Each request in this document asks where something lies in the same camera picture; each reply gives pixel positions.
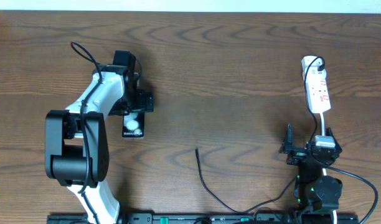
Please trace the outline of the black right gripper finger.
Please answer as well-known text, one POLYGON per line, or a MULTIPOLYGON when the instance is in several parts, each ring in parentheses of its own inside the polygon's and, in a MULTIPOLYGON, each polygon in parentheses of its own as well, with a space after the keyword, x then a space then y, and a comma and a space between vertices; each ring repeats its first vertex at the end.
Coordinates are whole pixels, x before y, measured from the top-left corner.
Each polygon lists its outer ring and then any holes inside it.
POLYGON ((288 125, 285 138, 282 142, 282 149, 291 149, 293 147, 293 127, 288 125))
POLYGON ((338 144, 337 140, 334 137, 334 134, 333 134, 331 128, 326 128, 326 136, 331 140, 331 142, 334 143, 335 146, 338 144))

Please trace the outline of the black smartphone with lit screen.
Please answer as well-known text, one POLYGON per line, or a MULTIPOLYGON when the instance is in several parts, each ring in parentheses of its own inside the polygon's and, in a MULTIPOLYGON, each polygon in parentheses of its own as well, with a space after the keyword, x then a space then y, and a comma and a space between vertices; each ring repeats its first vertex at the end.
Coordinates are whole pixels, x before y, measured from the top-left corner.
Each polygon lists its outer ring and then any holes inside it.
POLYGON ((122 137, 125 139, 144 138, 144 113, 130 113, 123 116, 122 137))

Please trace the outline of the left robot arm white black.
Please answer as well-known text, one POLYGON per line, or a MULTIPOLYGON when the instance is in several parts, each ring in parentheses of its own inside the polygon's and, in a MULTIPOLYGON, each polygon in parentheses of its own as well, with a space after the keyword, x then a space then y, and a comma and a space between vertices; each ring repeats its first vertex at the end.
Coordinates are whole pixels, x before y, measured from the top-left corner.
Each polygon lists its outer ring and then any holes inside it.
POLYGON ((45 172, 76 195, 86 211, 85 223, 126 223, 106 175, 110 161, 105 121, 129 117, 135 128, 123 137, 144 136, 144 115, 154 109, 153 95, 140 89, 136 56, 117 50, 111 64, 96 64, 92 81, 64 110, 45 118, 45 172))

